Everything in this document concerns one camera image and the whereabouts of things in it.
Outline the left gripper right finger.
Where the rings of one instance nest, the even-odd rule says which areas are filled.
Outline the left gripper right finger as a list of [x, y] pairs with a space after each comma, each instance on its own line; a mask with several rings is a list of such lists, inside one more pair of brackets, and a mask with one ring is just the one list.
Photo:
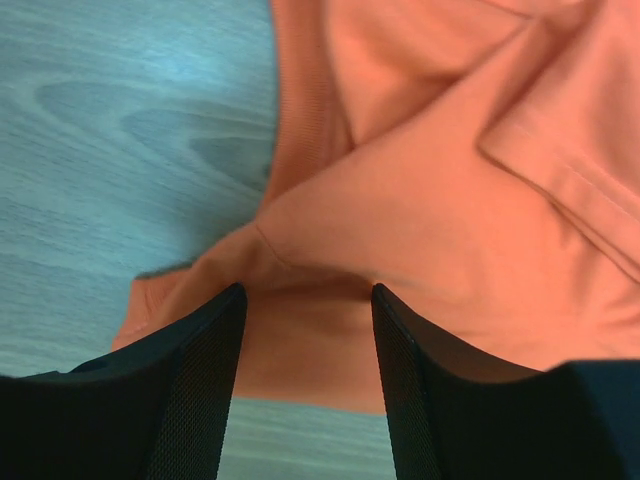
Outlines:
[[400, 479], [635, 479], [639, 364], [507, 362], [374, 286], [373, 327]]

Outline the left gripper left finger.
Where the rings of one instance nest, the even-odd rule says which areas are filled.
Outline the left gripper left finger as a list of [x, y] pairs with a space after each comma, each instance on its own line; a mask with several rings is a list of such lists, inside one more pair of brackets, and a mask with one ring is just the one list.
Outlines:
[[124, 348], [1, 380], [5, 479], [213, 479], [247, 312], [234, 284]]

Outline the orange t shirt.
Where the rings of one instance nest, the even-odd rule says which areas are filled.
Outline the orange t shirt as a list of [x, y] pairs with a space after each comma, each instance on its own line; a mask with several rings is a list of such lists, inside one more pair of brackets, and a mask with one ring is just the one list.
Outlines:
[[262, 205], [133, 283], [125, 347], [248, 292], [243, 397], [380, 413], [370, 295], [511, 362], [639, 354], [635, 1], [276, 1]]

